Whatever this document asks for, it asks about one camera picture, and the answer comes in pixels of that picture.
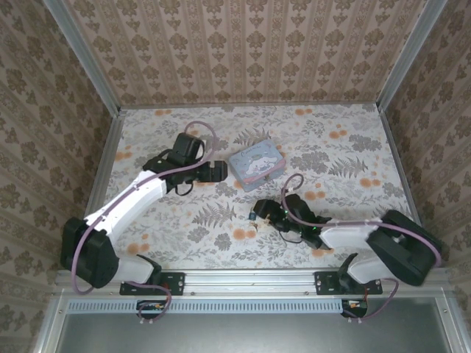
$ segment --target wall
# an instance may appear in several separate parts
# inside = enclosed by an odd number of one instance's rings
[[[471,324],[471,2],[449,0],[386,111],[422,222]]]
[[[0,1],[0,352],[26,352],[110,116],[41,1]]]
[[[121,104],[374,101],[424,0],[67,0]]]

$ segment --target cartoon character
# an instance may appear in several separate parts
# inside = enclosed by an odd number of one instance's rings
[[[277,162],[276,157],[262,157],[261,155],[256,155],[252,157],[252,162],[249,164],[249,168],[245,172],[247,175],[254,173],[260,173],[262,171],[268,171],[270,168],[273,168]]]

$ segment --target wire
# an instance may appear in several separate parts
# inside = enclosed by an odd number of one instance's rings
[[[280,231],[278,231],[278,234],[280,235],[280,238],[282,238],[285,243],[291,243],[291,244],[301,244],[301,243],[302,243],[302,240],[294,241],[294,240],[285,239],[285,238],[281,235],[281,232],[280,232]]]
[[[368,220],[365,220],[365,221],[343,221],[343,222],[336,222],[336,223],[332,223],[332,224],[329,224],[329,223],[317,224],[317,223],[309,223],[309,222],[303,221],[302,219],[299,219],[298,217],[296,217],[290,211],[290,209],[288,208],[288,205],[286,204],[286,191],[288,190],[288,183],[295,177],[300,177],[301,182],[295,188],[293,188],[293,190],[297,190],[297,189],[301,188],[301,185],[304,182],[304,177],[302,176],[302,174],[295,173],[295,174],[291,175],[286,180],[285,185],[283,186],[283,189],[281,190],[281,203],[282,203],[285,211],[288,211],[289,216],[292,219],[294,219],[296,222],[298,222],[300,224],[304,224],[306,226],[310,226],[310,227],[321,227],[321,228],[357,227],[357,226],[368,225],[368,226],[378,226],[378,227],[383,227],[383,228],[388,228],[388,229],[391,229],[391,230],[395,230],[397,232],[401,232],[403,234],[409,235],[410,237],[412,237],[414,239],[417,239],[418,241],[420,241],[421,243],[426,245],[433,252],[433,255],[435,255],[435,267],[440,267],[440,265],[442,264],[442,257],[440,256],[439,251],[435,248],[435,246],[433,246],[433,244],[430,241],[428,241],[427,239],[424,239],[420,235],[418,235],[418,234],[416,234],[416,233],[414,233],[414,232],[412,232],[408,229],[404,229],[402,227],[398,227],[398,226],[395,226],[393,224],[387,224],[387,223],[377,222],[377,221],[368,221]]]
[[[394,282],[394,288],[393,290],[391,291],[391,293],[389,294],[388,296],[388,299],[385,300],[385,302],[383,303],[383,305],[380,306],[380,308],[378,310],[376,310],[374,313],[371,313],[369,315],[366,315],[364,316],[363,318],[359,318],[357,315],[351,313],[350,311],[348,310],[344,310],[344,313],[352,316],[353,318],[357,318],[358,319],[358,323],[362,322],[363,320],[367,320],[369,318],[374,318],[377,314],[379,314],[381,311],[384,310],[384,308],[389,304],[389,302],[394,298],[394,296],[396,295],[397,293],[397,289],[399,289],[399,281],[395,278],[383,278],[384,281],[391,281],[391,282]]]
[[[165,307],[163,307],[162,311],[157,316],[155,316],[152,320],[158,320],[159,318],[162,318],[162,316],[164,316],[165,313],[167,312],[167,310],[170,308],[170,305],[171,305],[171,292],[167,288],[162,287],[160,285],[142,285],[141,283],[137,283],[137,282],[126,282],[126,283],[128,285],[132,285],[132,286],[137,287],[137,288],[154,288],[154,289],[158,289],[158,290],[163,291],[167,295],[167,302],[166,302]],[[138,317],[140,318],[141,322],[144,322],[144,320],[145,320],[142,317],[142,309],[144,309],[145,307],[148,307],[149,305],[153,305],[153,304],[159,304],[159,303],[147,302],[147,303],[143,303],[139,307]]]
[[[216,136],[216,133],[214,132],[214,129],[209,124],[206,124],[204,121],[192,121],[191,123],[189,123],[185,127],[184,132],[186,133],[188,131],[189,127],[191,125],[194,125],[194,124],[200,124],[200,125],[203,125],[203,126],[207,127],[211,131],[211,134],[213,135],[213,141],[216,141],[217,136]],[[121,196],[119,196],[118,199],[116,199],[116,201],[114,201],[99,217],[97,217],[97,219],[90,226],[88,226],[88,228],[83,233],[83,236],[80,238],[79,243],[77,244],[77,247],[76,247],[75,252],[74,252],[74,259],[72,260],[71,285],[72,285],[72,288],[74,289],[75,293],[77,293],[81,296],[84,296],[85,294],[89,294],[93,290],[93,287],[90,287],[87,290],[80,290],[79,289],[79,287],[77,285],[77,264],[79,262],[79,255],[80,255],[80,252],[82,251],[82,247],[83,247],[85,241],[87,240],[88,236],[91,234],[91,231],[101,221],[104,220],[104,217],[109,215],[112,210],[117,208],[117,206],[120,203],[122,203],[131,193],[133,193],[134,191],[136,191],[137,189],[139,189],[141,186],[145,185],[146,183],[151,182],[152,180],[164,177],[165,175],[178,173],[180,171],[190,171],[191,169],[198,168],[199,166],[201,166],[201,165],[205,164],[207,161],[209,161],[209,159],[213,156],[213,154],[214,154],[214,148],[212,148],[209,151],[209,153],[206,156],[204,156],[199,162],[197,162],[193,165],[188,165],[186,167],[171,169],[169,171],[163,171],[162,173],[155,174],[155,175],[152,175],[152,176],[150,176],[150,177],[148,177],[144,180],[141,180],[140,182],[138,182],[135,185],[134,188],[130,188],[126,193],[123,193]]]

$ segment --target wallpaper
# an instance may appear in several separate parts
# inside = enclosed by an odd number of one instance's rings
[[[216,130],[216,141],[203,126],[189,130],[215,149],[214,160],[271,139],[286,159],[284,174],[248,193],[233,173],[216,184],[196,183],[187,196],[171,191],[119,237],[121,254],[139,253],[172,269],[338,267],[357,249],[289,243],[263,219],[248,220],[257,200],[280,202],[282,185],[295,172],[305,177],[298,194],[317,215],[353,220],[381,217],[389,209],[410,214],[373,103],[130,110],[107,200],[125,189],[148,159],[171,148],[193,120]],[[283,236],[300,239],[295,232]]]
[[[27,352],[110,116],[41,1],[0,1],[0,352]]]
[[[471,327],[471,2],[449,0],[386,112]]]
[[[425,0],[66,0],[124,106],[374,101]]]

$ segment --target floral tablecloth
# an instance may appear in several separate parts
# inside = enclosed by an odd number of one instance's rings
[[[280,201],[294,172],[305,177],[298,190],[311,209],[339,219],[365,219],[394,208],[409,215],[380,116],[374,104],[198,107],[126,112],[107,200],[137,176],[144,163],[171,148],[193,120],[190,133],[227,158],[271,138],[286,158],[283,176],[245,193],[232,174],[217,184],[196,183],[187,196],[172,191],[155,202],[118,240],[118,251],[144,254],[164,268],[307,268],[338,266],[352,249],[313,250],[284,242],[273,228],[248,220],[259,199]],[[298,239],[288,233],[286,238]]]

